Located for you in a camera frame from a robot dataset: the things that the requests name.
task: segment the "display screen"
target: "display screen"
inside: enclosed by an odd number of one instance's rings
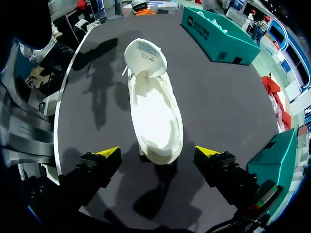
[[[302,79],[304,85],[306,85],[309,82],[309,76],[308,76],[307,71],[306,71],[305,67],[303,66],[302,62],[297,65],[297,69],[298,69],[298,72],[301,76],[301,79]]]
[[[288,55],[291,57],[293,63],[296,65],[299,64],[300,62],[300,59],[297,55],[297,53],[295,52],[295,50],[292,48],[291,45],[288,45],[287,49],[286,49],[286,52],[288,53]]]
[[[278,29],[276,29],[275,26],[271,26],[269,34],[273,35],[277,39],[278,43],[282,43],[282,41],[284,40],[284,36],[282,35],[282,33],[279,32]]]

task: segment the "shoe tongue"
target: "shoe tongue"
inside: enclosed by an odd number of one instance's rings
[[[132,41],[124,52],[124,59],[135,75],[147,71],[149,77],[158,77],[167,69],[167,61],[161,49],[144,39]]]

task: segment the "white sneaker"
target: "white sneaker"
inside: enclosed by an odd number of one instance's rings
[[[139,153],[155,164],[172,163],[183,147],[183,124],[161,49],[136,39],[124,52],[131,114]]]

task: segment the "dark gray surface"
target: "dark gray surface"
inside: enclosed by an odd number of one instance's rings
[[[205,183],[192,162],[194,147],[228,150],[245,168],[277,133],[275,114],[254,67],[211,62],[180,23],[180,15],[123,18],[96,27],[81,47],[60,105],[62,172],[74,169],[87,151],[121,146],[123,159],[107,189],[81,209],[88,215],[132,228],[206,231],[232,218],[236,209]],[[153,220],[133,209],[158,185],[155,166],[139,160],[127,77],[121,76],[124,50],[136,38],[162,48],[185,132],[177,174]],[[90,57],[98,58],[89,62]],[[151,202],[144,206],[151,209]]]

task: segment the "teal box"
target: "teal box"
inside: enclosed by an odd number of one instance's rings
[[[248,165],[249,173],[257,174],[257,184],[272,180],[283,187],[283,192],[271,206],[272,216],[286,197],[296,163],[296,129],[275,135],[266,147]]]
[[[228,32],[223,32],[212,23],[213,19]],[[185,7],[182,26],[214,62],[249,65],[260,52],[260,47],[245,32],[221,15]]]

